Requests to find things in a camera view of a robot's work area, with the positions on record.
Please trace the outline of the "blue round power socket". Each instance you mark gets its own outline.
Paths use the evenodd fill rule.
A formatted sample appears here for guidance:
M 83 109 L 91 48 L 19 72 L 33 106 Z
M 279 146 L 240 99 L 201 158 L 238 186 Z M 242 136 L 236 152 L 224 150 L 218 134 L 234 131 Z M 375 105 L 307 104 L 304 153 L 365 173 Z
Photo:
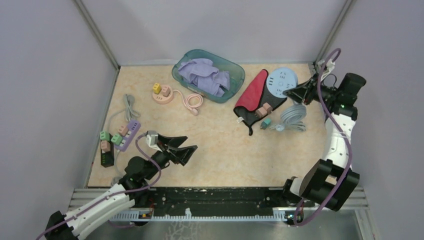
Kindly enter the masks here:
M 268 75 L 265 85 L 274 97 L 287 98 L 284 92 L 298 85 L 298 76 L 292 69 L 280 67 Z

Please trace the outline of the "pink round power socket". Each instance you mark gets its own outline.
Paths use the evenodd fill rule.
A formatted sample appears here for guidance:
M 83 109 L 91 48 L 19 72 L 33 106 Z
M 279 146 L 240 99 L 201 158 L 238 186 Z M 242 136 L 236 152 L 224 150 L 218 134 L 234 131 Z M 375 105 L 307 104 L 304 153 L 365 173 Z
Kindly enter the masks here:
M 152 99 L 160 105 L 166 105 L 174 99 L 173 89 L 168 84 L 155 83 L 152 87 Z

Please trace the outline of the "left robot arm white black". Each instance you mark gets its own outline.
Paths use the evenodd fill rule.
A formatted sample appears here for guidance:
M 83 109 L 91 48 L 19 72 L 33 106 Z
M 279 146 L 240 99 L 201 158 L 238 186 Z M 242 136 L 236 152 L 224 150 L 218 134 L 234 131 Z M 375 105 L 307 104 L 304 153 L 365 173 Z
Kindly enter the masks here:
M 143 155 L 141 166 L 128 170 L 118 183 L 85 205 L 67 213 L 53 213 L 37 239 L 84 240 L 116 214 L 135 205 L 146 206 L 149 190 L 159 181 L 168 162 L 185 166 L 198 149 L 197 145 L 181 147 L 187 139 L 187 136 L 163 136 L 154 130 L 142 133 L 134 140 Z

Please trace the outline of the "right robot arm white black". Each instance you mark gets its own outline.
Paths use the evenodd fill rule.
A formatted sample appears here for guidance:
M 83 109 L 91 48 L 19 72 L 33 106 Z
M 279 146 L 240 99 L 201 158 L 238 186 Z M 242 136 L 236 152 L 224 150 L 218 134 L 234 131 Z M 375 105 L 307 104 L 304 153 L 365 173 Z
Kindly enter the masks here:
M 318 73 L 297 87 L 284 91 L 284 94 L 296 103 L 301 103 L 302 100 L 306 105 L 313 100 L 319 102 L 317 79 Z M 338 131 L 330 117 L 325 117 L 327 139 L 323 155 L 303 179 L 293 176 L 286 180 L 281 199 L 287 206 L 295 206 L 301 198 L 322 204 L 337 184 L 327 182 L 327 177 L 335 177 L 336 181 L 341 178 L 350 156 L 345 139 L 351 143 L 352 130 L 358 118 L 358 109 L 354 103 L 366 82 L 365 78 L 358 74 L 346 73 L 339 87 L 321 85 L 325 106 L 343 133 Z M 338 211 L 357 187 L 360 174 L 352 170 L 351 164 L 341 185 L 325 205 L 326 208 Z

